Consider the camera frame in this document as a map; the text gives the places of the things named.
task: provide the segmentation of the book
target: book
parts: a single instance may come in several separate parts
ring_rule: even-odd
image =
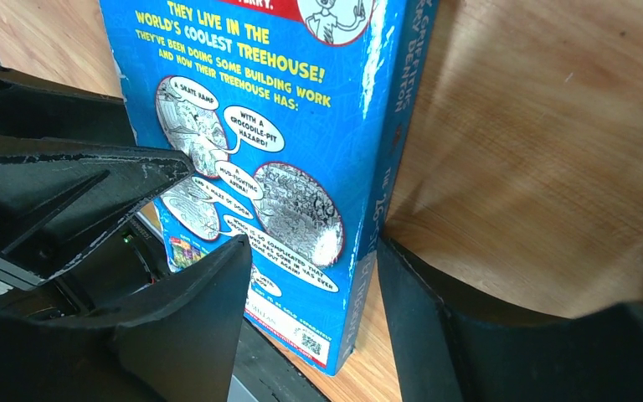
[[[438,0],[100,0],[172,271],[247,234],[245,317],[334,375],[353,351]]]

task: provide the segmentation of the cartoon illustration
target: cartoon illustration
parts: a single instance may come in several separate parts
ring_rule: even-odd
[[[162,195],[171,214],[194,235],[203,240],[216,240],[220,232],[218,211],[204,202],[210,198],[191,178],[180,182]]]
[[[253,202],[265,231],[318,266],[330,265],[343,243],[341,215],[326,191],[301,170],[282,162],[254,175],[265,196]]]
[[[196,171],[217,178],[217,161],[227,161],[228,148],[223,126],[214,111],[206,110],[184,100],[170,85],[171,77],[157,88],[157,116],[171,146],[183,151],[193,161]]]
[[[169,267],[174,272],[179,272],[203,258],[201,250],[193,247],[185,240],[172,237],[170,238],[170,243],[173,250],[173,265]]]
[[[299,0],[300,12],[306,16],[305,11],[309,10],[311,0]],[[340,2],[338,8],[334,8],[337,0],[316,0],[316,4],[321,7],[321,10],[311,13],[305,17],[305,24],[309,30],[322,42],[327,44],[345,44],[350,42],[353,38],[360,34],[361,30],[365,28],[362,23],[366,21],[366,8],[363,5],[364,0],[358,0],[358,4],[353,6],[353,11],[350,13],[347,8],[347,2]],[[338,35],[338,31],[344,31],[349,35]]]

